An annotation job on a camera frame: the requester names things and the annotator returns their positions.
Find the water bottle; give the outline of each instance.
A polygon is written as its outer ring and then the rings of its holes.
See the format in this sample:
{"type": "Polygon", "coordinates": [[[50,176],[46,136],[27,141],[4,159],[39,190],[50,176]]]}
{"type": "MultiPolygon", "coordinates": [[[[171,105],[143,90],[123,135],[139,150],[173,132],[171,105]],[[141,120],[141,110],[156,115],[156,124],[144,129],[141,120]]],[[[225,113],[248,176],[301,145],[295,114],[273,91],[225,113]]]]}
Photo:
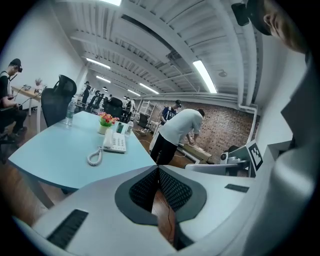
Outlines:
{"type": "Polygon", "coordinates": [[[72,121],[74,118],[74,113],[75,113],[75,108],[76,108],[76,98],[72,98],[70,101],[68,108],[66,110],[66,116],[65,116],[65,124],[67,126],[72,126],[72,121]]]}
{"type": "Polygon", "coordinates": [[[125,133],[124,133],[126,137],[130,136],[133,127],[134,127],[134,122],[132,122],[132,121],[128,122],[128,126],[125,130],[125,133]]]}

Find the dark blue shirt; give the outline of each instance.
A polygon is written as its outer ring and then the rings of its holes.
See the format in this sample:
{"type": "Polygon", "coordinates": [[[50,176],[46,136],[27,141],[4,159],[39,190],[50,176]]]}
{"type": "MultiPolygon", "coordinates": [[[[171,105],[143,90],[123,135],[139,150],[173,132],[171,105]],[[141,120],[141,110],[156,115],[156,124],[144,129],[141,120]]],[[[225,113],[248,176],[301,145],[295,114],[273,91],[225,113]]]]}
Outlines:
{"type": "Polygon", "coordinates": [[[162,116],[164,120],[170,120],[177,114],[176,110],[173,110],[172,107],[165,107],[164,110],[162,111],[162,116]]]}

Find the black shirt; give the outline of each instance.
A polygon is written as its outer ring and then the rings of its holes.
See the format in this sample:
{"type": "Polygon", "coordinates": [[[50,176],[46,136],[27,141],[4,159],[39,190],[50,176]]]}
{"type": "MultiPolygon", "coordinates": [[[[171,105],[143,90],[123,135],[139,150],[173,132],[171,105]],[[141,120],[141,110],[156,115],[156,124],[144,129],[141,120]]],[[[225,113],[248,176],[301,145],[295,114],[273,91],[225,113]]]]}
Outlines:
{"type": "Polygon", "coordinates": [[[176,110],[173,110],[172,107],[165,107],[164,110],[162,111],[162,116],[164,120],[170,120],[177,114],[176,110]]]}
{"type": "Polygon", "coordinates": [[[6,72],[0,74],[0,109],[4,107],[2,98],[8,96],[9,75],[6,72]]]}

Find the floor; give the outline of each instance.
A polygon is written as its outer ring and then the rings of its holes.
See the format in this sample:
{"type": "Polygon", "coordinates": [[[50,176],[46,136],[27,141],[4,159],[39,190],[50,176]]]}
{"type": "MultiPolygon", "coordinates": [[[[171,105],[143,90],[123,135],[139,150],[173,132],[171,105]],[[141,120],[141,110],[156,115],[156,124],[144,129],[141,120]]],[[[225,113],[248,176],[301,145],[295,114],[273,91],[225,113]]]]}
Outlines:
{"type": "MultiPolygon", "coordinates": [[[[21,137],[21,141],[19,143],[20,146],[37,134],[36,114],[36,112],[32,112],[31,116],[27,116],[24,125],[28,128],[28,130],[21,137]]],[[[46,128],[46,122],[43,115],[41,115],[41,130],[46,128]]],[[[141,136],[136,133],[136,136],[140,140],[143,147],[149,151],[152,134],[148,133],[146,136],[141,136]]],[[[2,152],[6,152],[7,157],[10,156],[14,150],[15,149],[12,146],[2,147],[2,152]]],[[[183,168],[186,164],[191,163],[192,162],[183,157],[180,152],[176,152],[176,156],[169,164],[183,168]]],[[[67,195],[63,194],[59,188],[44,184],[42,182],[40,182],[40,184],[54,204],[57,204],[67,197],[67,195]]],[[[11,166],[8,162],[5,165],[0,163],[0,189],[4,198],[7,200],[7,203],[12,211],[12,215],[18,217],[20,220],[24,221],[30,226],[41,215],[48,211],[48,209],[38,200],[38,198],[36,198],[33,192],[25,184],[18,170],[11,166]]],[[[159,231],[165,237],[165,239],[172,243],[175,232],[175,215],[173,210],[168,207],[165,197],[159,190],[156,192],[154,197],[152,213],[158,218],[159,231]]]]}

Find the ceiling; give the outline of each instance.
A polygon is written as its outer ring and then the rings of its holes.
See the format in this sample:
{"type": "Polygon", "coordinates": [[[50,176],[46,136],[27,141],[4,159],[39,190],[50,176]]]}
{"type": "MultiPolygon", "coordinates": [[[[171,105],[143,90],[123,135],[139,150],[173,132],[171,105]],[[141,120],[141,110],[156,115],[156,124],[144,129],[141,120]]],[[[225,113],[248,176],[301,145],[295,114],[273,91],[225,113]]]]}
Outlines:
{"type": "Polygon", "coordinates": [[[208,95],[242,103],[250,76],[254,76],[251,83],[256,82],[257,73],[252,70],[257,70],[257,60],[252,61],[253,68],[250,55],[253,50],[257,56],[257,49],[255,41],[252,49],[248,33],[237,24],[231,9],[236,2],[122,0],[116,6],[99,0],[56,0],[53,7],[83,61],[90,58],[110,66],[88,63],[94,75],[141,96],[153,93],[139,83],[160,94],[208,95]],[[227,13],[227,22],[221,10],[227,13]],[[218,93],[214,96],[193,66],[197,60],[202,60],[215,84],[218,93]]]}

